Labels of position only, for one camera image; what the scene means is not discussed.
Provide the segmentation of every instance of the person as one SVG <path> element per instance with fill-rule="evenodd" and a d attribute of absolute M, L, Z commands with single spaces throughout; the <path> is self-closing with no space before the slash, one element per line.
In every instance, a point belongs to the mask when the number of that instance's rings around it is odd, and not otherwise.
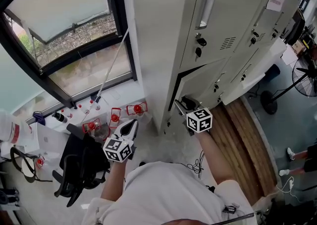
<path fill-rule="evenodd" d="M 280 176 L 284 175 L 299 175 L 306 172 L 317 170 L 317 144 L 310 146 L 306 151 L 295 154 L 290 148 L 286 149 L 287 155 L 290 160 L 306 159 L 304 166 L 296 169 L 281 169 L 279 171 Z"/>
<path fill-rule="evenodd" d="M 114 162 L 100 198 L 94 198 L 82 225 L 202 225 L 253 213 L 233 171 L 208 132 L 196 134 L 217 183 L 214 193 L 182 164 L 147 163 L 127 176 Z M 234 207 L 233 214 L 224 212 Z M 243 221 L 257 224 L 255 217 Z"/>

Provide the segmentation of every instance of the air vent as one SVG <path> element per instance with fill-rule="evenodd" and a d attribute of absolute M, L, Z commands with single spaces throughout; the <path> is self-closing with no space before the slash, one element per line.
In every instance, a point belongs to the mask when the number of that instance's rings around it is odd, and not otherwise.
<path fill-rule="evenodd" d="M 235 37 L 228 37 L 228 38 L 226 38 L 226 39 L 223 41 L 223 43 L 222 43 L 220 49 L 221 49 L 221 50 L 224 50 L 224 49 L 230 48 L 230 47 L 232 46 L 232 44 L 233 44 L 233 42 L 234 42 L 235 39 L 236 39 Z"/>
<path fill-rule="evenodd" d="M 265 36 L 265 33 L 260 34 L 259 37 L 257 38 L 257 42 L 261 41 L 264 36 Z"/>

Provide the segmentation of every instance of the white shirt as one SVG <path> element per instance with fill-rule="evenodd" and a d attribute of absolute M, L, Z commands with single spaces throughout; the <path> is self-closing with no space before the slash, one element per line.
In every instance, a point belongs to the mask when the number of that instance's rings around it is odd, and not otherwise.
<path fill-rule="evenodd" d="M 225 205 L 237 207 L 224 213 Z M 122 196 L 116 201 L 94 198 L 82 225 L 161 225 L 179 219 L 214 224 L 252 213 L 236 181 L 219 184 L 214 193 L 182 164 L 145 164 L 127 176 Z M 255 218 L 242 221 L 257 224 Z"/>

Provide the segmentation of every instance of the black chair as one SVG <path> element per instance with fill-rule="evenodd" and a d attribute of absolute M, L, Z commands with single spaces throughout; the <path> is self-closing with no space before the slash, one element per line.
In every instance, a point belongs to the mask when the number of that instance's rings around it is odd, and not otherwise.
<path fill-rule="evenodd" d="M 60 183 L 56 197 L 70 198 L 70 207 L 86 189 L 93 189 L 105 181 L 105 173 L 109 172 L 110 163 L 107 160 L 102 145 L 97 143 L 82 129 L 69 124 L 67 130 L 70 136 L 67 140 L 59 166 L 63 175 L 53 170 L 53 177 Z M 101 179 L 96 178 L 98 172 L 103 172 Z"/>

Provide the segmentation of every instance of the red bottle cap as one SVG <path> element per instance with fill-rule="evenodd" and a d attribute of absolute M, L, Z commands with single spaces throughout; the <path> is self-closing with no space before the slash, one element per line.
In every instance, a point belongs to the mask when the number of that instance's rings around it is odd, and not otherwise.
<path fill-rule="evenodd" d="M 133 109 L 134 109 L 134 112 L 136 113 L 140 113 L 142 111 L 142 108 L 140 105 L 135 105 Z"/>
<path fill-rule="evenodd" d="M 90 122 L 90 123 L 88 124 L 88 127 L 89 127 L 91 130 L 94 130 L 94 129 L 96 128 L 96 125 L 95 125 L 95 123 Z"/>
<path fill-rule="evenodd" d="M 113 122 L 117 122 L 117 121 L 119 120 L 119 117 L 118 117 L 116 114 L 112 114 L 112 115 L 111 115 L 111 120 L 112 120 Z"/>

